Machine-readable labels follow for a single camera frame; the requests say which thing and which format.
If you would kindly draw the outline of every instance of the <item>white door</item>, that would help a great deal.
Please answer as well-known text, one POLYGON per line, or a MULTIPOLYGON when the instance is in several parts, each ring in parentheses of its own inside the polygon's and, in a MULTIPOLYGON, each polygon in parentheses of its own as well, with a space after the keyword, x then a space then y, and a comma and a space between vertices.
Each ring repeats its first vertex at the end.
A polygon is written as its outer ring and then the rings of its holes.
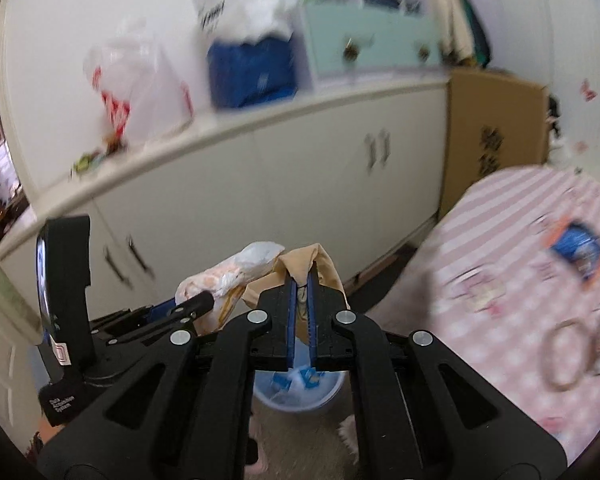
POLYGON ((192 152, 95 200, 114 237, 155 275, 158 300, 258 240, 278 241, 253 134, 192 152))
POLYGON ((377 189, 366 142, 376 101, 347 104, 255 132, 279 240, 288 249, 322 244, 344 282, 376 258, 377 189))
POLYGON ((91 286, 85 291, 89 319, 97 319, 117 310, 133 310, 154 304, 156 295, 153 289, 125 251, 114 241, 93 203, 68 216, 79 214, 88 214, 91 219, 91 286))
POLYGON ((378 103, 378 225, 386 253, 440 204, 445 160, 446 89, 386 97, 378 103))
POLYGON ((0 425, 21 451, 41 415, 27 355, 31 345, 0 312, 0 425))

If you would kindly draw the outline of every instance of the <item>hanging clothes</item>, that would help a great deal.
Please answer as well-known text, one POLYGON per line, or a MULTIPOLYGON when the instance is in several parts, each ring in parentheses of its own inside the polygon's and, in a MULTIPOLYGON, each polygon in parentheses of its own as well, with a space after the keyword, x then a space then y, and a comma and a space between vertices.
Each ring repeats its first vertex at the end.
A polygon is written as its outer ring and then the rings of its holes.
POLYGON ((477 64, 482 68, 486 68, 491 62, 491 44, 484 30, 484 25, 475 12, 474 6, 470 0, 460 0, 464 14, 471 27, 471 32, 474 35, 474 52, 477 64))
POLYGON ((467 22, 461 0, 428 0, 442 35, 442 54, 457 62, 474 58, 474 35, 467 22))

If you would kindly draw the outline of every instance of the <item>white plastic bag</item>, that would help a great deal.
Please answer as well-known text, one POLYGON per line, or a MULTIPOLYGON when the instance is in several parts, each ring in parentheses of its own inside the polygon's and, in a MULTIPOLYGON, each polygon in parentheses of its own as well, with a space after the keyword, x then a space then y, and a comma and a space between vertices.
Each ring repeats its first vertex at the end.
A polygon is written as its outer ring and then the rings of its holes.
POLYGON ((198 335, 222 328, 246 285, 269 274, 284 250, 282 245, 273 242, 254 242, 215 267, 184 280, 176 291, 176 304, 184 303, 204 290, 214 295, 214 309, 194 322, 198 335))
POLYGON ((145 33, 144 22, 93 47, 84 73, 100 92, 116 135, 124 134, 131 145, 174 132, 193 117, 189 87, 145 33))
POLYGON ((258 43, 266 36, 288 41, 285 0, 193 0, 200 27, 210 40, 258 43))

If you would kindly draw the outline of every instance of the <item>striped tablecloth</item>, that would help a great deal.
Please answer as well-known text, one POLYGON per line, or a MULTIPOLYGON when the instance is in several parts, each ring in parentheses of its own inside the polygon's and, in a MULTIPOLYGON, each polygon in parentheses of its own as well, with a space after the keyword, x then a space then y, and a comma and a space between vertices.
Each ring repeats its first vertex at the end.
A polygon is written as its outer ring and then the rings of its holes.
MULTIPOLYGON (((573 462, 600 429, 600 375, 552 390, 541 347, 563 321, 600 322, 600 277, 589 288, 545 247, 563 215, 600 234, 600 184, 538 166, 499 171, 472 186, 437 225, 371 313, 386 330, 427 326, 561 442, 573 462)), ((554 341, 554 377, 569 382, 587 352, 578 330, 554 341)))

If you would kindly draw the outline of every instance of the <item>cardboard box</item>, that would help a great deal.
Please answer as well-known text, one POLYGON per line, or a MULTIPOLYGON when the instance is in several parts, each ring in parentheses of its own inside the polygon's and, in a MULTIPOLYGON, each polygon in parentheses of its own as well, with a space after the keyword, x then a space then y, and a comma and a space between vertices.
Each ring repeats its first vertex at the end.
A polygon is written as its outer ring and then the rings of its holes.
POLYGON ((440 218, 478 180, 503 168, 542 164, 548 92, 514 76, 458 68, 449 83, 449 127, 440 218))

